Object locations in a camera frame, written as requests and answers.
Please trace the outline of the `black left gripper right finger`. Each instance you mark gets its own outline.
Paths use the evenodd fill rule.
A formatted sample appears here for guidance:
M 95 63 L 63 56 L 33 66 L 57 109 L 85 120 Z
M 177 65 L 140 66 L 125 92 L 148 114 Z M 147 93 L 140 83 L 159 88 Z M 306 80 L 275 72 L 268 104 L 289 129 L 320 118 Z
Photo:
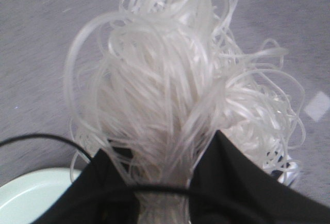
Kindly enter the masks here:
M 191 189 L 231 200 L 267 223 L 329 223 L 329 208 L 279 183 L 217 131 L 194 170 Z

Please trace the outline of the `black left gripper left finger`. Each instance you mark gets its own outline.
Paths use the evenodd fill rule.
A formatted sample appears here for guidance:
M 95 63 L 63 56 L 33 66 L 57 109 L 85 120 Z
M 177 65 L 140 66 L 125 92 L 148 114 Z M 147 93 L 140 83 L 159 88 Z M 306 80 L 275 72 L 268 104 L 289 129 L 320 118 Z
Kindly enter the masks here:
M 137 223 L 139 203 L 132 192 L 101 195 L 84 205 L 83 197 L 126 187 L 108 155 L 99 150 L 74 183 L 33 223 Z

